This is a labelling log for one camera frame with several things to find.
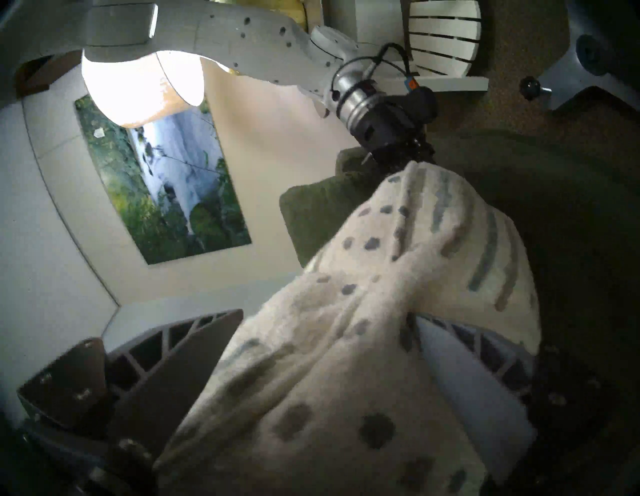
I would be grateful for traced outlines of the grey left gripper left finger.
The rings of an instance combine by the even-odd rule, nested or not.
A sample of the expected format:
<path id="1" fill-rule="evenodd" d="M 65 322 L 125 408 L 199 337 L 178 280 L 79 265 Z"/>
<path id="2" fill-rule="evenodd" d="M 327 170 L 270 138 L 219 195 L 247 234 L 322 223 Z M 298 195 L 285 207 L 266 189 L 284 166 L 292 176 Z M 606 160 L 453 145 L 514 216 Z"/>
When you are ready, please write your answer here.
<path id="1" fill-rule="evenodd" d="M 244 318 L 241 309 L 214 315 L 186 336 L 142 376 L 114 408 L 107 426 L 112 442 L 132 440 L 147 451 L 163 451 L 202 393 L 233 334 Z"/>

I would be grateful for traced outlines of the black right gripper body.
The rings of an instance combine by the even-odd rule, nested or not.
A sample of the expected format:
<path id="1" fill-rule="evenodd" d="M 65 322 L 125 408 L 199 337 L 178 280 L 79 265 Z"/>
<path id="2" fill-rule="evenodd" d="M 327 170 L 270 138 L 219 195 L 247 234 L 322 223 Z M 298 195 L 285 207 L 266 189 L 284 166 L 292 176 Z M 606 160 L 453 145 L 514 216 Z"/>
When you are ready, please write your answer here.
<path id="1" fill-rule="evenodd" d="M 433 162 L 425 126 L 434 119 L 434 94 L 378 95 L 350 123 L 350 133 L 381 169 L 395 172 L 410 161 Z"/>

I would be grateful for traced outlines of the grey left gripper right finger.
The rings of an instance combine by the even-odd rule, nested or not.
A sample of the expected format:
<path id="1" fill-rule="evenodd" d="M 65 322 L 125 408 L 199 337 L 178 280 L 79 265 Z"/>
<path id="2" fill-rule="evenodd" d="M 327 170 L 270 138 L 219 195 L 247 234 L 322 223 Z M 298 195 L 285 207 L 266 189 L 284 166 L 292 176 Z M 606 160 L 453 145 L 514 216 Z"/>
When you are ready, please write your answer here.
<path id="1" fill-rule="evenodd" d="M 494 331 L 414 315 L 420 348 L 441 393 L 489 475 L 504 484 L 537 437 L 528 418 L 535 356 Z"/>

